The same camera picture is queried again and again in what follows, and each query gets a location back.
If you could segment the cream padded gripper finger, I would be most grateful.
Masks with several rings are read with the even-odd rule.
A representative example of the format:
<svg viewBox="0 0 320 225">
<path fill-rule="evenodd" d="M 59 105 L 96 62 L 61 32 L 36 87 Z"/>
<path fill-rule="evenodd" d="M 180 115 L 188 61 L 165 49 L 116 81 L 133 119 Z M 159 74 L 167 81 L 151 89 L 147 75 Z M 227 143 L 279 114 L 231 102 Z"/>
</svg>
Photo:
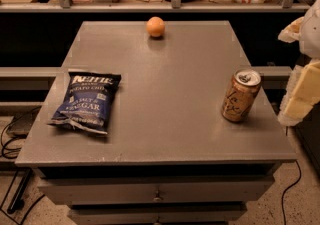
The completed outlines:
<svg viewBox="0 0 320 225">
<path fill-rule="evenodd" d="M 312 60 L 304 67 L 296 65 L 286 86 L 278 121 L 284 126 L 295 126 L 319 102 L 320 60 Z"/>
<path fill-rule="evenodd" d="M 291 22 L 279 33 L 278 39 L 286 43 L 299 41 L 301 36 L 300 30 L 301 30 L 303 19 L 304 17 L 299 17 L 298 19 Z"/>
</svg>

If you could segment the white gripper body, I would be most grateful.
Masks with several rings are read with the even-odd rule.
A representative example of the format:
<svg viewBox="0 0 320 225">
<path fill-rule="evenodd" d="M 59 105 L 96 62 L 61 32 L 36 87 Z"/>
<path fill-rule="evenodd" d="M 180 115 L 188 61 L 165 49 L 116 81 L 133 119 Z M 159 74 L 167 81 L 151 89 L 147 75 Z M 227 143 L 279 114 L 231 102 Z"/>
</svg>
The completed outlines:
<svg viewBox="0 0 320 225">
<path fill-rule="evenodd" d="M 300 52 L 310 58 L 320 58 L 320 0 L 316 0 L 304 15 L 299 47 Z"/>
</svg>

